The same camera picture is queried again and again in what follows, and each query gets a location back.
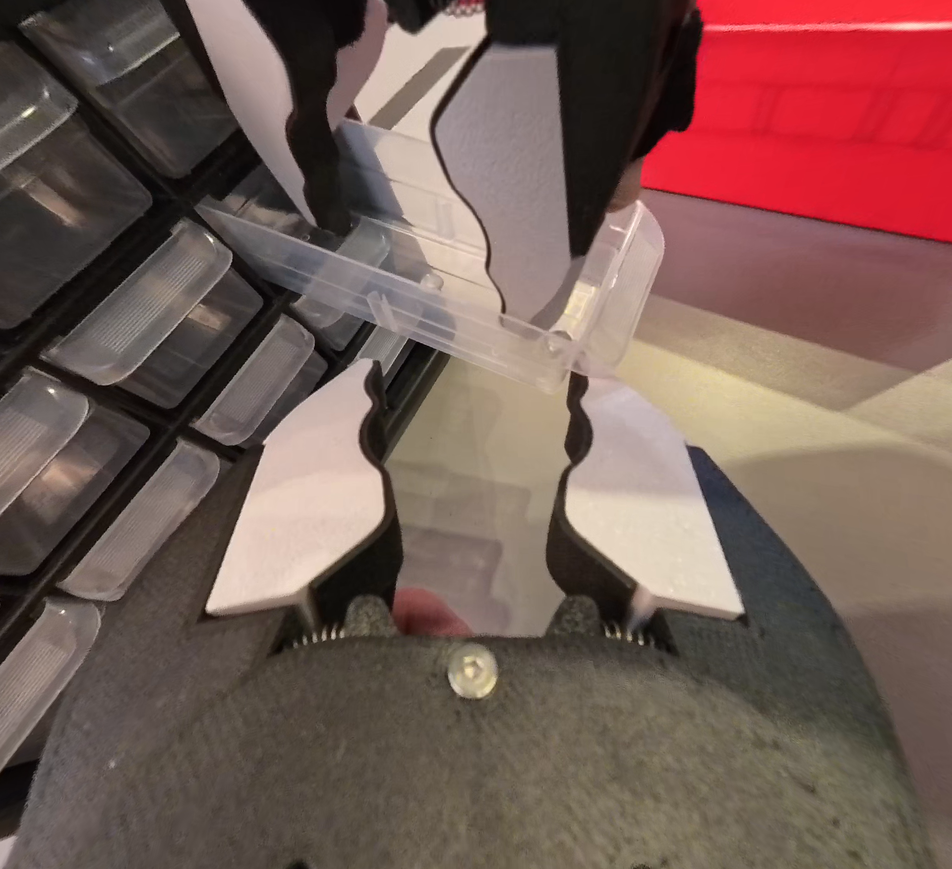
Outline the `clear plastic drawer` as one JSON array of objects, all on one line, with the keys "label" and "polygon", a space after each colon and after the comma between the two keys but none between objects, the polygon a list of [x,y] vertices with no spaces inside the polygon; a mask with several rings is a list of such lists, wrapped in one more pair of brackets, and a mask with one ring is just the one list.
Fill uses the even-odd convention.
[{"label": "clear plastic drawer", "polygon": [[297,294],[319,327],[353,315],[546,392],[570,373],[614,374],[663,258],[643,203],[606,220],[546,330],[502,312],[477,221],[429,143],[352,121],[337,141],[354,220],[342,241],[310,226],[264,165],[223,198],[204,198],[200,216],[262,279]]}]

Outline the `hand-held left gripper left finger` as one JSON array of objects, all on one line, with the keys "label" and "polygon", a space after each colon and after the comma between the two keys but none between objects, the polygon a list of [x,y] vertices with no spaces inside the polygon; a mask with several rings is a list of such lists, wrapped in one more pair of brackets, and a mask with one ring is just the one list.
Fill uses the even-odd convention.
[{"label": "hand-held left gripper left finger", "polygon": [[282,608],[343,618],[356,598],[391,602],[403,541],[384,460],[380,363],[355,361],[267,436],[206,612]]}]

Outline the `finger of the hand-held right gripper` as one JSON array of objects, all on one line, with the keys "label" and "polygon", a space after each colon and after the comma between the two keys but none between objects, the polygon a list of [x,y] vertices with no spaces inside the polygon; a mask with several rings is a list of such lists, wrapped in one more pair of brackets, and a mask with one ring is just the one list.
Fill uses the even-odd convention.
[{"label": "finger of the hand-held right gripper", "polygon": [[569,246],[559,91],[555,47],[485,33],[430,120],[447,183],[479,223],[502,311],[543,330],[564,314],[589,253]]},{"label": "finger of the hand-held right gripper", "polygon": [[374,69],[374,0],[184,0],[233,116],[298,213],[352,221],[335,131]]}]

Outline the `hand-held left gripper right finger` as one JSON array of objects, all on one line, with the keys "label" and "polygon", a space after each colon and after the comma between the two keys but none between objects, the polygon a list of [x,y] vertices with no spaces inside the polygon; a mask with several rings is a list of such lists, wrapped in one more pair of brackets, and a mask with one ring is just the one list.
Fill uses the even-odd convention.
[{"label": "hand-held left gripper right finger", "polygon": [[545,561],[567,597],[602,621],[660,611],[734,621],[744,602],[681,431],[617,378],[573,374],[567,465]]}]

